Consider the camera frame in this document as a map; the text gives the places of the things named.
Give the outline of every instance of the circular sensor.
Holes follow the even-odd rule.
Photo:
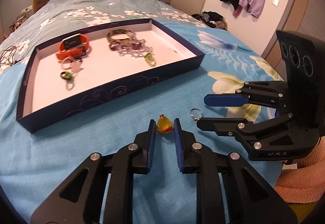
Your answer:
[[[282,54],[284,55],[284,57],[288,56],[288,49],[287,46],[285,46],[284,42],[281,43],[281,50],[282,50]]]
[[[290,46],[289,52],[292,64],[298,68],[300,66],[300,57],[296,47]]]
[[[308,77],[311,77],[314,73],[313,62],[307,55],[303,57],[303,69],[305,70],[305,73]]]

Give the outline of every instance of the orange wristband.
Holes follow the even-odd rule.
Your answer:
[[[59,51],[56,53],[56,57],[59,61],[63,61],[67,57],[81,57],[86,55],[86,52],[89,49],[89,38],[86,35],[80,34],[82,41],[82,46],[77,48],[72,48],[69,50],[64,49],[63,42],[59,45]]]

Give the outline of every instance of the silver ring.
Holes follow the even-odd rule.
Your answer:
[[[201,113],[201,116],[200,116],[200,117],[194,117],[194,115],[193,115],[193,113],[192,113],[193,110],[197,110],[197,111],[199,111],[199,112]],[[200,109],[191,109],[191,110],[190,110],[190,115],[191,115],[192,119],[194,119],[194,121],[197,122],[200,118],[203,117],[203,111],[200,110]]]

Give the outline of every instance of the gold bangle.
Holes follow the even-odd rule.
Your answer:
[[[144,56],[144,59],[146,60],[147,64],[149,64],[151,67],[155,67],[157,65],[156,59],[152,56],[150,52],[148,52]]]
[[[128,29],[116,29],[116,30],[113,30],[111,32],[109,32],[107,34],[107,40],[109,43],[111,42],[129,42],[129,39],[130,37],[127,37],[127,38],[121,38],[121,39],[116,39],[116,38],[112,38],[114,35],[119,35],[119,34],[128,34],[132,32],[131,30],[128,30]]]

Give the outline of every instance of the bedspread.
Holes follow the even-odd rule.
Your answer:
[[[154,18],[206,53],[197,70],[114,99],[36,133],[16,121],[22,75],[35,45],[87,26],[131,18]],[[0,184],[17,211],[30,220],[33,211],[92,152],[114,153],[146,131],[150,119],[164,114],[179,118],[196,140],[222,154],[236,151],[247,159],[240,143],[200,131],[189,115],[202,109],[206,117],[245,117],[260,122],[274,110],[245,105],[209,108],[208,93],[234,92],[246,81],[280,80],[278,74],[224,30],[204,28],[189,15],[157,0],[51,0],[0,46],[17,45],[16,60],[0,74]],[[275,186],[280,162],[250,164]],[[178,170],[173,132],[157,135],[153,166],[148,175],[134,176],[134,223],[195,223],[196,177]]]

